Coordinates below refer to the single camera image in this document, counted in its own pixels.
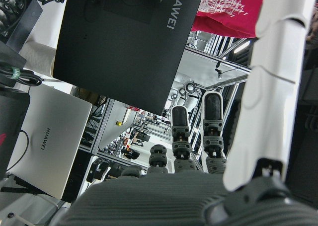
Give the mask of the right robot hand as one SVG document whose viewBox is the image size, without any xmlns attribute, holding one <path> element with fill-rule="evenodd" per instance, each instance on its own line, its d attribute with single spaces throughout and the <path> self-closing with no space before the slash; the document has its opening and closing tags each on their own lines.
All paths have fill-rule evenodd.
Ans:
<svg viewBox="0 0 318 226">
<path fill-rule="evenodd" d="M 175 153 L 168 173 L 152 148 L 150 168 L 135 166 L 89 187 L 61 226 L 315 226 L 317 210 L 285 185 L 301 80 L 305 38 L 316 0 L 263 0 L 251 73 L 227 158 L 217 147 L 221 95 L 202 99 L 207 172 Z"/>
</svg>

